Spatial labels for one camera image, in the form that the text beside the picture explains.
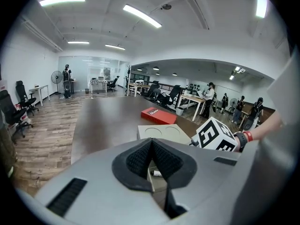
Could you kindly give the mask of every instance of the office chair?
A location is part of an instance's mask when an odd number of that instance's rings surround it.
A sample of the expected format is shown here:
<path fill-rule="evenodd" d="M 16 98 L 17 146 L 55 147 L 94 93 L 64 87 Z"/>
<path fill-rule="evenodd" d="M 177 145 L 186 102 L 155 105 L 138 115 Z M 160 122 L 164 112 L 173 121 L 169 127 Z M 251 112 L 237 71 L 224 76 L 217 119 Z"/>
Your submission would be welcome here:
<path fill-rule="evenodd" d="M 181 92 L 181 88 L 180 88 L 180 85 L 175 85 L 172 89 L 172 91 L 170 92 L 170 96 L 162 96 L 160 95 L 157 99 L 158 101 L 160 102 L 161 106 L 162 107 L 167 107 L 167 105 L 172 105 L 174 100 L 175 100 L 175 97 L 177 95 L 179 95 L 179 93 Z"/>
<path fill-rule="evenodd" d="M 160 95 L 160 89 L 155 88 L 152 91 L 151 95 L 149 97 L 145 97 L 145 99 L 150 101 L 150 102 L 153 102 L 153 103 L 155 103 L 155 101 L 156 101 L 156 103 L 157 103 L 157 101 L 158 101 L 157 99 L 158 99 L 159 95 Z"/>
<path fill-rule="evenodd" d="M 6 90 L 0 92 L 0 106 L 1 110 L 4 113 L 6 123 L 11 126 L 15 123 L 18 124 L 15 128 L 14 134 L 12 135 L 12 140 L 15 143 L 15 139 L 13 138 L 14 135 L 18 131 L 21 131 L 22 137 L 25 137 L 25 135 L 23 134 L 23 128 L 28 126 L 31 126 L 33 128 L 33 125 L 21 120 L 21 117 L 26 113 L 26 108 L 16 110 L 13 102 L 11 101 L 10 95 Z"/>
<path fill-rule="evenodd" d="M 116 91 L 116 82 L 117 82 L 118 78 L 119 78 L 119 76 L 117 76 L 117 78 L 115 78 L 111 84 L 108 84 L 107 90 Z"/>
<path fill-rule="evenodd" d="M 18 95 L 20 97 L 20 100 L 21 100 L 19 102 L 21 108 L 26 108 L 27 107 L 28 111 L 31 112 L 32 115 L 34 116 L 34 110 L 39 111 L 38 108 L 36 108 L 32 105 L 36 101 L 36 98 L 32 97 L 32 94 L 34 94 L 34 92 L 30 94 L 31 98 L 28 99 L 26 91 L 25 91 L 25 87 L 23 85 L 23 82 L 22 81 L 17 81 L 16 84 L 17 85 L 16 85 L 15 89 L 17 90 L 17 93 L 18 93 Z"/>
<path fill-rule="evenodd" d="M 154 89 L 157 89 L 157 88 L 159 88 L 158 84 L 152 84 L 147 92 L 141 92 L 141 96 L 150 97 L 151 94 L 153 93 Z"/>

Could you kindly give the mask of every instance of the glass wall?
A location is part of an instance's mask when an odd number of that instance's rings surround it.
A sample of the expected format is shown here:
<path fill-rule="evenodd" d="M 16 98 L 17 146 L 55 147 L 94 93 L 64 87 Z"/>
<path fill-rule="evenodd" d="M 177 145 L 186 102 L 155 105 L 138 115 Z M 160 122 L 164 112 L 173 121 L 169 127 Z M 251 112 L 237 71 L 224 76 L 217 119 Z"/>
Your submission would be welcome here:
<path fill-rule="evenodd" d="M 117 84 L 123 86 L 124 70 L 120 67 L 120 64 L 124 64 L 123 61 L 99 57 L 67 56 L 59 57 L 58 64 L 58 70 L 61 72 L 66 64 L 70 66 L 72 78 L 77 81 L 74 84 L 75 91 L 84 91 L 88 88 L 91 78 L 98 79 L 100 76 L 104 76 L 104 79 L 108 81 L 120 76 Z"/>

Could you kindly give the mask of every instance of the standing fan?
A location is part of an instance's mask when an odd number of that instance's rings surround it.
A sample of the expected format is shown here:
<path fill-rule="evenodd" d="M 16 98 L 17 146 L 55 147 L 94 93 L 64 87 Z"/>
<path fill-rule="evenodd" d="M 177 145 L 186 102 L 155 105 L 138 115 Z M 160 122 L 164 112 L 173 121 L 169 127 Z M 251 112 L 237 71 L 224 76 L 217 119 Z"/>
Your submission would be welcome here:
<path fill-rule="evenodd" d="M 55 71 L 52 73 L 51 75 L 51 81 L 56 84 L 57 86 L 57 92 L 55 94 L 61 94 L 59 91 L 58 91 L 58 84 L 61 82 L 62 80 L 62 73 L 60 71 Z"/>
<path fill-rule="evenodd" d="M 231 108 L 228 109 L 228 112 L 233 113 L 237 104 L 238 104 L 238 100 L 236 98 L 231 99 L 230 100 Z"/>

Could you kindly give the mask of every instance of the white shirt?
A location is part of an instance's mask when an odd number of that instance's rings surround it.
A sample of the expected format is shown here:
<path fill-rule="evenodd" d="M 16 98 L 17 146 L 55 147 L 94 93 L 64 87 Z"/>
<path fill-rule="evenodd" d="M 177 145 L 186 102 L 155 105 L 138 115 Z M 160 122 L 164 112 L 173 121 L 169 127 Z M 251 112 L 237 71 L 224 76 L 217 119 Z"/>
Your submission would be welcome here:
<path fill-rule="evenodd" d="M 214 97 L 214 95 L 215 95 L 215 91 L 214 91 L 214 89 L 212 88 L 212 89 L 210 89 L 210 90 L 208 91 L 208 93 L 205 95 L 204 99 L 205 99 L 205 100 L 212 100 L 213 97 Z"/>

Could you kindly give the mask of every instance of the black wristband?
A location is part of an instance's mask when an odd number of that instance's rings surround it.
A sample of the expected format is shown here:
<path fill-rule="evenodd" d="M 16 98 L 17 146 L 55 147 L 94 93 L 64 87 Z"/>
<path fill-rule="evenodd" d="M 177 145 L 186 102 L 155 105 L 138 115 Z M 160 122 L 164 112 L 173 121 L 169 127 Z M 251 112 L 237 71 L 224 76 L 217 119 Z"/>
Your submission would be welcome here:
<path fill-rule="evenodd" d="M 233 136 L 238 137 L 240 141 L 240 148 L 244 148 L 244 146 L 248 142 L 245 134 L 243 134 L 242 132 L 236 132 L 235 134 L 233 134 Z"/>

